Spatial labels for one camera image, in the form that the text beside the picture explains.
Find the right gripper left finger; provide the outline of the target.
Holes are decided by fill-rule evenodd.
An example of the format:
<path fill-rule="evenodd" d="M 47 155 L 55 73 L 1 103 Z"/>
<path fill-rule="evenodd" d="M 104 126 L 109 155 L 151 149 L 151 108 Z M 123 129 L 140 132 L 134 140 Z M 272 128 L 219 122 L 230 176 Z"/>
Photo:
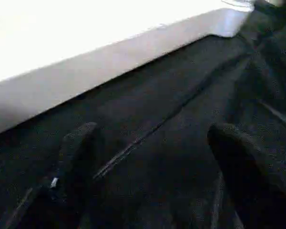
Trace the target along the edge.
<path fill-rule="evenodd" d="M 31 187 L 11 216 L 13 229 L 76 229 L 89 188 L 93 149 L 99 127 L 85 123 L 67 134 L 58 161 L 39 184 Z"/>

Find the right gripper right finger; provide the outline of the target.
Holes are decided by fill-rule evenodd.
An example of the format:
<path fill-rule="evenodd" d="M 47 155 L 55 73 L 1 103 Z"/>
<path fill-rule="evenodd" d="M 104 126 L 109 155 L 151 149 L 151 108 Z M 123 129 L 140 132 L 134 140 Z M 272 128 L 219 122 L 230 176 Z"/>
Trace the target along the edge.
<path fill-rule="evenodd" d="M 212 124 L 208 144 L 246 229 L 286 229 L 286 175 L 247 133 Z"/>

